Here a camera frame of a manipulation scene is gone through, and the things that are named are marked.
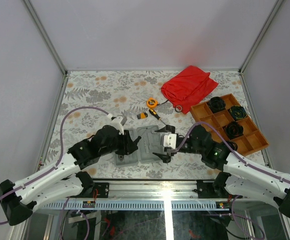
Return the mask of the grey plastic tool case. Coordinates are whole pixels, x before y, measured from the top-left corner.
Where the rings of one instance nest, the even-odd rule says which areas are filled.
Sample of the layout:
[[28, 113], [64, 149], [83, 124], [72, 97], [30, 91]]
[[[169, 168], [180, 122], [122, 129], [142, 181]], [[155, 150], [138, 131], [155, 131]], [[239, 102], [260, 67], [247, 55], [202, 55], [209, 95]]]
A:
[[162, 160], [153, 153], [162, 153], [164, 147], [162, 143], [162, 134], [155, 133], [158, 125], [141, 126], [128, 129], [131, 139], [134, 141], [138, 136], [141, 137], [137, 146], [138, 150], [130, 155], [125, 155], [123, 161], [118, 160], [118, 155], [113, 154], [116, 167], [135, 166], [138, 163], [148, 164], [161, 162]]

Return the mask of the black yellow screwdriver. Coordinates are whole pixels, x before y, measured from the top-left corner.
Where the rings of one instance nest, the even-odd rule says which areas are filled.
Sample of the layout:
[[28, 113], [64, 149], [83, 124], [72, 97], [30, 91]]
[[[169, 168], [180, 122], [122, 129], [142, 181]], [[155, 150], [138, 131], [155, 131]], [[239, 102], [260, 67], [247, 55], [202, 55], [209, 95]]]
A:
[[161, 121], [164, 125], [166, 125], [166, 123], [162, 120], [162, 118], [158, 115], [158, 113], [153, 108], [149, 109], [149, 113], [152, 116], [154, 116], [157, 120]]

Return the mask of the orange handled pliers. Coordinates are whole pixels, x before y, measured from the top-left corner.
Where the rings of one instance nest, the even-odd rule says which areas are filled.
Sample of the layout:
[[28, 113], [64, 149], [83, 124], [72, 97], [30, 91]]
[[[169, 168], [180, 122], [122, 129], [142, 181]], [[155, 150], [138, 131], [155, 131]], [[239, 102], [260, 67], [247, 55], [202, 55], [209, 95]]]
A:
[[118, 160], [122, 162], [124, 160], [124, 155], [118, 155]]

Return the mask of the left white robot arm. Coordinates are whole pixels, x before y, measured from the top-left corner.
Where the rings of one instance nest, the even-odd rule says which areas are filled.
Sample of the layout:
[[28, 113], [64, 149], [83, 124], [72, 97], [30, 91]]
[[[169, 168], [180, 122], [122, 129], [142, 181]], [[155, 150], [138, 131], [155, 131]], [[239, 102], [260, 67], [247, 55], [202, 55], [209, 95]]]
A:
[[12, 182], [0, 183], [0, 204], [10, 226], [27, 220], [41, 207], [62, 198], [89, 197], [94, 191], [94, 182], [83, 170], [99, 161], [99, 158], [115, 153], [130, 155], [138, 149], [138, 136], [130, 137], [128, 130], [120, 133], [106, 125], [91, 139], [84, 139], [68, 149], [60, 162], [48, 165], [35, 174]]

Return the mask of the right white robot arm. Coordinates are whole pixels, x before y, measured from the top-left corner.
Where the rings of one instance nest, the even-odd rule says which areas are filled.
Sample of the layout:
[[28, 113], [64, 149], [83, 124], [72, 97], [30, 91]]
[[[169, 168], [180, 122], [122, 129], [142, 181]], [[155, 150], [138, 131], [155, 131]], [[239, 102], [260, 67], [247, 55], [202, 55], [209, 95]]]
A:
[[206, 166], [220, 171], [212, 184], [216, 196], [252, 198], [277, 208], [290, 218], [290, 174], [254, 163], [225, 139], [214, 141], [205, 125], [205, 122], [195, 123], [185, 136], [175, 133], [171, 125], [159, 129], [164, 152], [158, 157], [169, 163], [179, 152], [199, 154]]

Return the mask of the hex key set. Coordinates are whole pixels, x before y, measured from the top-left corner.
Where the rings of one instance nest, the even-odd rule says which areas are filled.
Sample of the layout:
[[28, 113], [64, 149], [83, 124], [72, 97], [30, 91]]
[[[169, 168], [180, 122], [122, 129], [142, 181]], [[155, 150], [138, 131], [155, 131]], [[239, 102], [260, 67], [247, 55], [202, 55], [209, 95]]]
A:
[[148, 117], [148, 114], [146, 112], [142, 112], [140, 114], [137, 114], [137, 119], [145, 119]]

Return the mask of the black tape roll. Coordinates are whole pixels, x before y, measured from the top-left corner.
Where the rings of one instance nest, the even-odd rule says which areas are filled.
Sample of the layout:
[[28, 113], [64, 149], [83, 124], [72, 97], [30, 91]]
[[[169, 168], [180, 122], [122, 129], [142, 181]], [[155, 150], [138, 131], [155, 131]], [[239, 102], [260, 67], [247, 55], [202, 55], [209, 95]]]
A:
[[183, 111], [183, 107], [182, 107], [181, 105], [177, 105], [174, 109], [175, 109], [175, 111], [176, 111], [177, 113]]

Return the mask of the orange tape measure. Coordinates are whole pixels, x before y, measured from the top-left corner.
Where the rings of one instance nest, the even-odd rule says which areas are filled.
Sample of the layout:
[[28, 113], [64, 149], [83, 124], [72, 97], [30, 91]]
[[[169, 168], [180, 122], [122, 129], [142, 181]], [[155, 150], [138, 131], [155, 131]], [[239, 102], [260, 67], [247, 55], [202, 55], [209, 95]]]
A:
[[158, 106], [158, 104], [159, 104], [158, 100], [156, 100], [152, 97], [150, 97], [146, 102], [147, 107], [150, 109], [156, 108]]

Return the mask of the red folded cloth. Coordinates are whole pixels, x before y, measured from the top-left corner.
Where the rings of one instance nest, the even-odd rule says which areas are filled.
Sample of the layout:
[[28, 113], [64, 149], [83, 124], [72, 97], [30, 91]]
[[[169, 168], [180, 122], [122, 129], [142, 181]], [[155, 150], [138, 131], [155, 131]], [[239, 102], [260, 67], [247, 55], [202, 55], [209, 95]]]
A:
[[181, 106], [181, 112], [187, 114], [192, 106], [200, 103], [217, 86], [218, 83], [210, 78], [209, 72], [190, 65], [165, 82], [161, 92], [174, 107]]

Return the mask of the black spinning top upper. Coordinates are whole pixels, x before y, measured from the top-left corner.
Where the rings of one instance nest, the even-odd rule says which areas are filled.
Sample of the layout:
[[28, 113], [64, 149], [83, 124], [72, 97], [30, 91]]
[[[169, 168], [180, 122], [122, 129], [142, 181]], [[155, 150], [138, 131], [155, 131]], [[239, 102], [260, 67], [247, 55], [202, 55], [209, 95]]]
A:
[[223, 111], [225, 110], [226, 107], [225, 101], [218, 96], [212, 97], [207, 103], [207, 105], [213, 113]]

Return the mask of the wooden compartment tray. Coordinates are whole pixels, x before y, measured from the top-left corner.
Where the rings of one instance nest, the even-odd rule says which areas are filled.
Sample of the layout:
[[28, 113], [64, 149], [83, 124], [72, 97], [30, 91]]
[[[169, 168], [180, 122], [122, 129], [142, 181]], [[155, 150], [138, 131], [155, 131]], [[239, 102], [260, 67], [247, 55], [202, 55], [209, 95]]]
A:
[[243, 156], [269, 146], [245, 108], [232, 94], [216, 96], [209, 101], [193, 105], [190, 113], [195, 121], [203, 121], [214, 127]]

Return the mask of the black orange spinning top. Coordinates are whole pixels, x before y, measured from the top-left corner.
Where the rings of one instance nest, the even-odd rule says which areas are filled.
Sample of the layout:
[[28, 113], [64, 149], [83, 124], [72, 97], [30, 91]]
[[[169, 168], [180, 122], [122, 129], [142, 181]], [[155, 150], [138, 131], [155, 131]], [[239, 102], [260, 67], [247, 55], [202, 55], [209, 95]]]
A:
[[235, 139], [243, 135], [243, 126], [233, 121], [224, 127], [224, 131], [229, 139]]

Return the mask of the green black spinning top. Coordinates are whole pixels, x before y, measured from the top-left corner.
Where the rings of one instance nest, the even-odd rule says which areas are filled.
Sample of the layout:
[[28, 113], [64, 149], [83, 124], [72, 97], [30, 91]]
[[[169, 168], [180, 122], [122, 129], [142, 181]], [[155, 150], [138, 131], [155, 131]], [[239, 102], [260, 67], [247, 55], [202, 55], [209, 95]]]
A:
[[247, 113], [242, 106], [233, 105], [231, 108], [228, 109], [228, 112], [234, 121], [239, 121], [247, 117]]

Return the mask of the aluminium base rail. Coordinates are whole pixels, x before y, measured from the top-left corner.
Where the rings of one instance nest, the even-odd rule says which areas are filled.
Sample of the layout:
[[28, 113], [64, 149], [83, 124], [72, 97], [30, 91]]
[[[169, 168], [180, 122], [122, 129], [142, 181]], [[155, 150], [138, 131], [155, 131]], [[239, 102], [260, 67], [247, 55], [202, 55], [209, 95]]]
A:
[[228, 212], [227, 197], [205, 196], [208, 180], [105, 180], [97, 198], [57, 200], [41, 208], [47, 210], [123, 210]]

